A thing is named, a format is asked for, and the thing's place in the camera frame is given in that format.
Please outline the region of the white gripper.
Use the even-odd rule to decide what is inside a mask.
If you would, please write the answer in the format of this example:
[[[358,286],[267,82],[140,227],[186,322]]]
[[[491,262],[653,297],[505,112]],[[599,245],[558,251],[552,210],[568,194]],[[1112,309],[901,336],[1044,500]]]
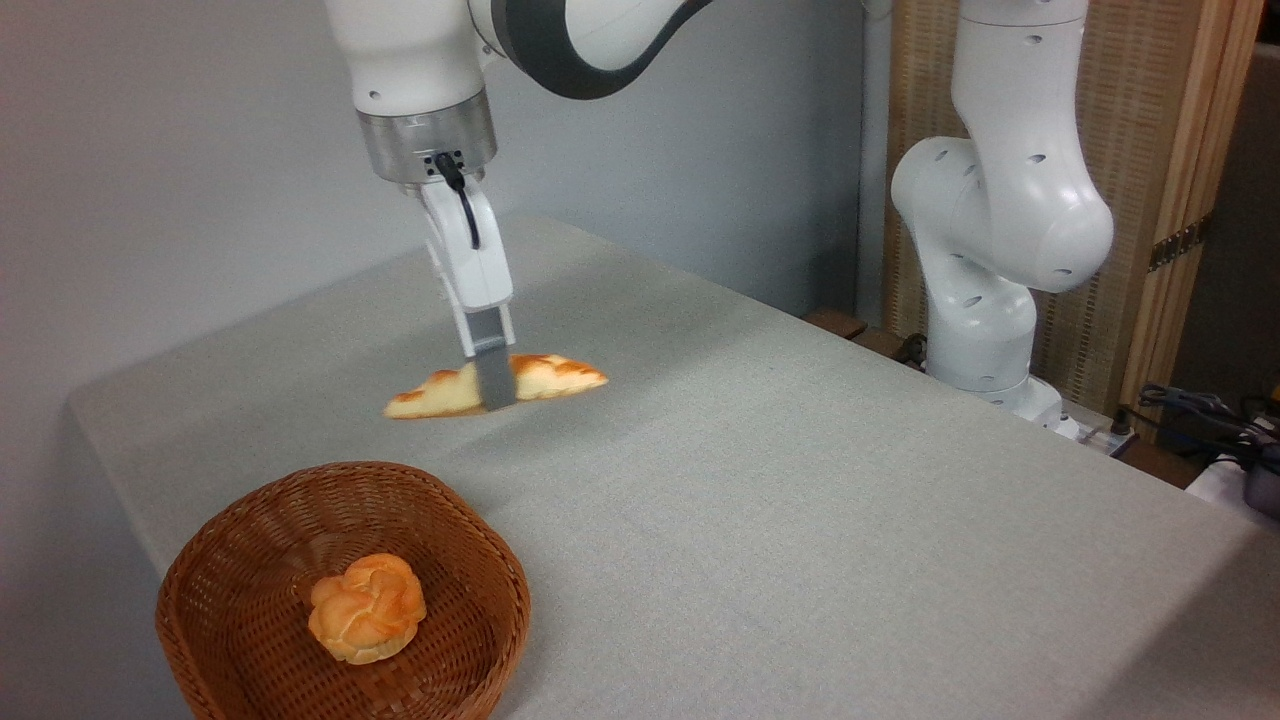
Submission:
[[[481,405],[486,411],[509,407],[517,392],[506,304],[515,287],[497,215],[477,182],[468,181],[461,192],[444,182],[420,184],[417,191],[448,297],[463,313],[460,338],[476,372]]]

